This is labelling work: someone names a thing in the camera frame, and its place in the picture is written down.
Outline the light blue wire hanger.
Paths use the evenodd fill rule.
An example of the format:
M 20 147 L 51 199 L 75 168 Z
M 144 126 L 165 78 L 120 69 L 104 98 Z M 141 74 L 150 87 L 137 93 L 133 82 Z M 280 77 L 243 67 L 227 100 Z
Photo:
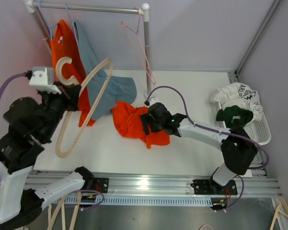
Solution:
M 78 34 L 77 34 L 77 29 L 76 29 L 76 26 L 75 26 L 75 22 L 72 20 L 72 17 L 69 13 L 69 8 L 68 8 L 68 4 L 65 3 L 65 10 L 68 14 L 68 17 L 69 17 L 69 20 L 70 20 L 70 23 L 71 23 L 71 26 L 72 26 L 72 30 L 73 30 L 73 35 L 74 35 L 74 38 L 75 38 L 75 41 L 77 43 L 77 45 L 79 44 L 79 41 L 78 41 Z

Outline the green white t shirt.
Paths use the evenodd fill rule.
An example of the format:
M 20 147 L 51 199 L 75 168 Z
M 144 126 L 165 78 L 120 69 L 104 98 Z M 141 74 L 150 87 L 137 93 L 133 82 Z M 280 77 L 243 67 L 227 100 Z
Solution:
M 259 93 L 243 83 L 236 82 L 217 88 L 210 101 L 221 105 L 216 121 L 225 122 L 228 128 L 244 127 L 263 118 L 264 110 Z

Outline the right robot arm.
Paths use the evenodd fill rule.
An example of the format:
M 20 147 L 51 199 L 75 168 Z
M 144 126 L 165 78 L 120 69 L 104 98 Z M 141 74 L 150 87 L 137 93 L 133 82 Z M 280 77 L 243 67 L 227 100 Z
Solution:
M 218 167 L 202 192 L 222 195 L 226 185 L 236 176 L 249 169 L 258 148 L 242 127 L 234 129 L 205 127 L 191 122 L 186 115 L 172 115 L 160 102 L 145 102 L 148 112 L 140 116 L 145 134 L 164 131 L 168 135 L 191 138 L 203 142 L 222 152 L 223 164 Z

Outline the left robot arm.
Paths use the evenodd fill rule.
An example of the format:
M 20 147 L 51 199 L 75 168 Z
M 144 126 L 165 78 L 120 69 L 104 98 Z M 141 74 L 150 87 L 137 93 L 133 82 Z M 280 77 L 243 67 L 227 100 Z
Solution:
M 80 85 L 64 86 L 55 83 L 59 92 L 41 92 L 42 102 L 24 97 L 12 103 L 4 114 L 9 123 L 8 133 L 0 139 L 0 230 L 14 230 L 31 223 L 52 202 L 81 190 L 89 192 L 94 175 L 78 167 L 67 177 L 39 189 L 24 185 L 43 145 L 51 138 L 67 111 L 78 109 Z

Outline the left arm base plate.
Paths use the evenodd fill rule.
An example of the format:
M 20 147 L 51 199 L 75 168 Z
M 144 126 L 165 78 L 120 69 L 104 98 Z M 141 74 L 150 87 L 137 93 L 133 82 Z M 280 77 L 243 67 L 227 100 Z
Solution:
M 88 187 L 89 190 L 95 190 L 102 193 L 108 192 L 109 179 L 106 177 L 94 178 L 92 184 Z

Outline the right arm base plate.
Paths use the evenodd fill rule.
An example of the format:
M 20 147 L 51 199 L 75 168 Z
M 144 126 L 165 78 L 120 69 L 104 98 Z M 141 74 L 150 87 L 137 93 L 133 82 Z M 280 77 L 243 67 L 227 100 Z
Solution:
M 231 195 L 237 195 L 237 186 L 234 180 L 230 180 L 225 186 L 221 186 L 213 179 L 194 179 L 190 186 L 195 195 L 225 195 L 226 190 Z

